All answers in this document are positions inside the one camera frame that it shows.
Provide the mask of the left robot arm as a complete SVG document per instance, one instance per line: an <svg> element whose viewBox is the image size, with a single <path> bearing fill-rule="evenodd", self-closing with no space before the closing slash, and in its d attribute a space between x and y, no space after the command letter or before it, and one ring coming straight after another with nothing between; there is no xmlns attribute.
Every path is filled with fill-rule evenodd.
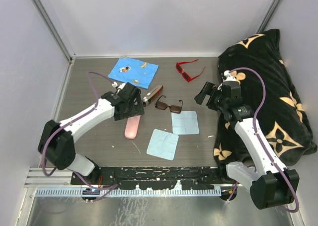
<svg viewBox="0 0 318 226"><path fill-rule="evenodd" d="M50 162L55 170L68 169L87 184L95 184L100 176L100 167L91 159L76 153L75 143L86 132L101 122L127 119L144 114L141 91L130 83L116 85L97 97L96 102L80 113L60 122L48 121L38 145L45 167Z"/></svg>

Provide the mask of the pink glasses case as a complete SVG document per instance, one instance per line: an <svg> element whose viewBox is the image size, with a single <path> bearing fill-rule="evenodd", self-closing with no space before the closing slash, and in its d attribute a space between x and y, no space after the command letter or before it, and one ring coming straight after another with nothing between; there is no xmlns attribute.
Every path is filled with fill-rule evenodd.
<svg viewBox="0 0 318 226"><path fill-rule="evenodd" d="M134 116L127 119L124 135L127 139L133 140L137 136L141 116Z"/></svg>

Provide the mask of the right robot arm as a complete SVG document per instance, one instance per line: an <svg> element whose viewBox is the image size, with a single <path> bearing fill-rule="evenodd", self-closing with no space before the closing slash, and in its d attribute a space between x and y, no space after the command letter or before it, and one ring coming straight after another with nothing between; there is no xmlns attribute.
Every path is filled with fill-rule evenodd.
<svg viewBox="0 0 318 226"><path fill-rule="evenodd" d="M240 183L260 210L295 203L293 212L297 212L299 175L289 170L271 148L253 109L243 103L239 83L235 80L220 85L206 82L194 99L202 104L206 96L209 96L207 107L223 114L243 141L255 166L252 170L239 161L228 163L218 170L220 181Z"/></svg>

